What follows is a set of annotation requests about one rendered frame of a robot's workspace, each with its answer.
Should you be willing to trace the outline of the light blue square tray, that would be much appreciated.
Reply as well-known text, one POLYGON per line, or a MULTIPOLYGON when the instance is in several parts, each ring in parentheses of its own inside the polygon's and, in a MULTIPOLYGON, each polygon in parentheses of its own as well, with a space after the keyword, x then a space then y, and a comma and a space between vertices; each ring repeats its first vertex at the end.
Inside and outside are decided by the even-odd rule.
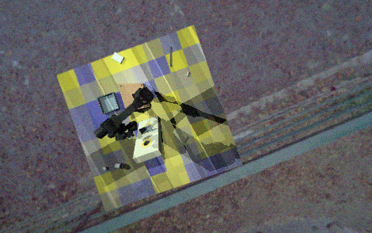
POLYGON ((101 107, 102 114, 110 113, 112 111, 120 109, 119 102, 114 92, 97 97, 97 100, 99 106, 101 107))

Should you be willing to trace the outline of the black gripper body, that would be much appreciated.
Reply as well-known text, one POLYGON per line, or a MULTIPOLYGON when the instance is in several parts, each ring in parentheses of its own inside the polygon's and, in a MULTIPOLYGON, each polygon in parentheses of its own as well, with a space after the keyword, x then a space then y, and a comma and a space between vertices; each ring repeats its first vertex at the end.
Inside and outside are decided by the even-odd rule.
MULTIPOLYGON (((129 122, 129 124, 127 124, 126 126, 125 126, 125 123, 123 123, 123 124, 120 125, 119 129, 126 129, 126 130, 131 131, 131 132, 136 131, 137 130, 137 122, 136 121, 129 122)), ((108 137, 109 138, 115 137, 115 133, 111 134, 111 135, 108 133, 108 137)))

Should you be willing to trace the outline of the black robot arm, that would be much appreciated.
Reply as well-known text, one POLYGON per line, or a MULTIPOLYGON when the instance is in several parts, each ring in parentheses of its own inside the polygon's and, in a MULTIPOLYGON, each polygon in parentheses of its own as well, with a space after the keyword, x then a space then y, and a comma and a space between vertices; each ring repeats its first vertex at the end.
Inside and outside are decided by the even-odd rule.
POLYGON ((110 135, 115 133, 116 141, 126 139, 126 129, 119 129, 122 122, 135 110, 141 108, 143 105, 147 105, 154 99, 154 95, 147 87, 139 88, 132 96, 134 100, 125 110, 118 115, 113 114, 100 124, 100 127, 95 132, 93 132, 97 138, 103 139, 108 133, 110 135), (146 100, 147 102, 143 103, 142 100, 146 100))

